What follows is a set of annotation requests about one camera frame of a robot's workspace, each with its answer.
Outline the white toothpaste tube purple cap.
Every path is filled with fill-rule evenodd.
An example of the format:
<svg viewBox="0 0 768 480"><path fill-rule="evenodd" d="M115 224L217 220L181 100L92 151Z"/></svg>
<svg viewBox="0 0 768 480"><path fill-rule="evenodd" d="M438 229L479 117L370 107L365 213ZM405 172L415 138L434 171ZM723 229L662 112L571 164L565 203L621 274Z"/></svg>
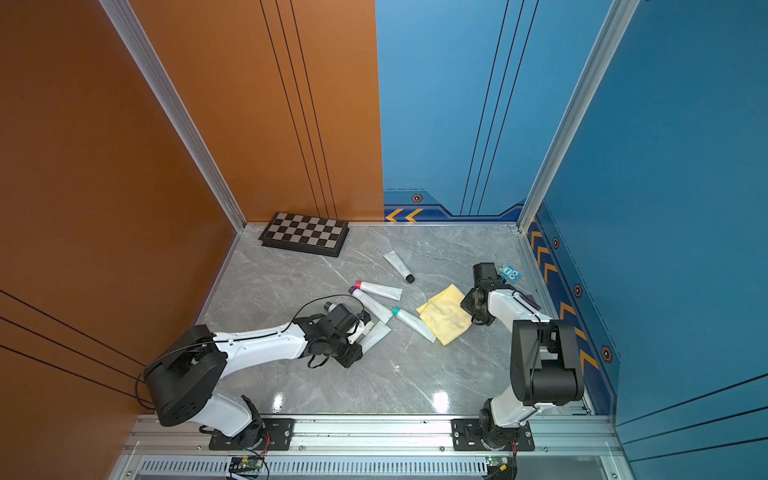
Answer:
<svg viewBox="0 0 768 480"><path fill-rule="evenodd" d="M371 329L371 331L367 335L358 338L355 343L359 344L362 347L363 354L366 354L375 345L382 341L390 332L391 329L387 326L387 324L384 324L380 321L375 322L375 326Z"/></svg>

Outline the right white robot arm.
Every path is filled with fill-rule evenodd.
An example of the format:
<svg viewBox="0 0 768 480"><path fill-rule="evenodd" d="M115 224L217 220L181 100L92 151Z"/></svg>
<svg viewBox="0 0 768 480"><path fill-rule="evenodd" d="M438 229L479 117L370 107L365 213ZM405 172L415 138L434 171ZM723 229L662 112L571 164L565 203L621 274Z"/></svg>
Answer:
<svg viewBox="0 0 768 480"><path fill-rule="evenodd" d="M579 401L585 392L576 328L538 309L511 287L475 287L461 307L473 320L499 320L511 332L509 386L488 399L479 413L483 446L490 450L524 446L528 423L537 414Z"/></svg>

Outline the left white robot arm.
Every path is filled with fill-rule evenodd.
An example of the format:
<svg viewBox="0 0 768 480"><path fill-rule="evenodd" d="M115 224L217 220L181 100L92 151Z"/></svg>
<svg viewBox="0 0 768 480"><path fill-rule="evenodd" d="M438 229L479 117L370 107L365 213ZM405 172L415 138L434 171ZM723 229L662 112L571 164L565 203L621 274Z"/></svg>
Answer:
<svg viewBox="0 0 768 480"><path fill-rule="evenodd" d="M284 325L246 332L213 332L196 325L149 364L139 378L148 389L161 425L195 423L214 437L246 450L266 449L269 433L250 398L219 386L238 371L306 358L308 367L334 359L348 368L363 356L355 336L370 315L337 305L326 313L296 317Z"/></svg>

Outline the yellow cleaning cloth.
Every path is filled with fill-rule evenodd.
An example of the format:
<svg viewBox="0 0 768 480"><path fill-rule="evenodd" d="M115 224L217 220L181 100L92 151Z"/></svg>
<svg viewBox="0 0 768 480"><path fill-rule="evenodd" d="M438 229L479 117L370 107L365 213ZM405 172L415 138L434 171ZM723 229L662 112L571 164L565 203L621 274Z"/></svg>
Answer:
<svg viewBox="0 0 768 480"><path fill-rule="evenodd" d="M472 325L471 315L462 307L464 294L451 284L417 308L422 321L437 340L447 346Z"/></svg>

